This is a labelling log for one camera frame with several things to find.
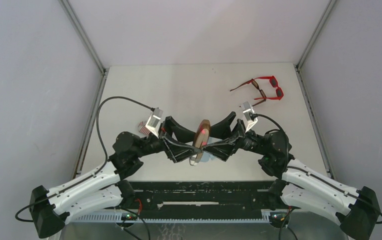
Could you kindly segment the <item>brown striped glasses case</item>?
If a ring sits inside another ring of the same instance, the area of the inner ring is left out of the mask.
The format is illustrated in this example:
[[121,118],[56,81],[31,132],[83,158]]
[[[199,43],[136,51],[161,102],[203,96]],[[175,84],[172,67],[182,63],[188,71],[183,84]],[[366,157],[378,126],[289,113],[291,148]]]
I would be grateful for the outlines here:
[[[192,145],[198,149],[201,149],[205,145],[207,145],[210,138],[211,131],[211,123],[208,119],[204,119],[201,121],[196,134],[194,136],[194,140]],[[193,155],[189,158],[189,164],[195,167],[202,159],[204,152],[200,152],[196,155]]]

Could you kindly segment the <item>light blue cleaning cloth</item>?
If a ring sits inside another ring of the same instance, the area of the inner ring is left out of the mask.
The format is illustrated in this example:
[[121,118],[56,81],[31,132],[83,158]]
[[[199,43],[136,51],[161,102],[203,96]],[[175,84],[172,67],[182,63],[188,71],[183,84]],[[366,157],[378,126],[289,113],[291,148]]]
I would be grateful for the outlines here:
[[208,163],[210,161],[216,160],[217,158],[208,152],[204,152],[200,158],[200,163]]

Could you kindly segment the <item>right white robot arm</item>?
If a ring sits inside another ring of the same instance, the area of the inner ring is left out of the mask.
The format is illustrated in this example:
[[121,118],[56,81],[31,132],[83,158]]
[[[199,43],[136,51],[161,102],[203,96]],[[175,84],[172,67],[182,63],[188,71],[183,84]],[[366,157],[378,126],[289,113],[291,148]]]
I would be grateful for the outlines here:
[[226,161],[238,150],[261,155],[258,164],[270,177],[275,177],[269,194],[282,201],[290,211],[301,209],[322,216],[337,224],[354,240],[368,240],[375,225],[382,224],[382,211],[374,190],[348,186],[326,177],[296,159],[284,129],[271,117],[251,113],[255,123],[259,117],[269,120],[275,129],[259,135],[238,120],[229,137],[202,147],[218,159]]

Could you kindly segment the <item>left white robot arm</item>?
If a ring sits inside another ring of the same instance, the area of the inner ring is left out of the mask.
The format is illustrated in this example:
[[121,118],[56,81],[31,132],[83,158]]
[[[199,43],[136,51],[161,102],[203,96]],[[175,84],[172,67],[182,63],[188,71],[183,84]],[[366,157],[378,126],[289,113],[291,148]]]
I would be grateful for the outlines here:
[[121,132],[112,146],[114,154],[95,169],[59,186],[32,190],[27,210],[38,237],[51,237],[81,216],[133,201],[134,190],[126,179],[144,164],[141,157],[165,152],[175,163],[189,159],[196,165],[211,133],[206,119],[197,131],[190,131],[172,118],[158,123],[145,137]]

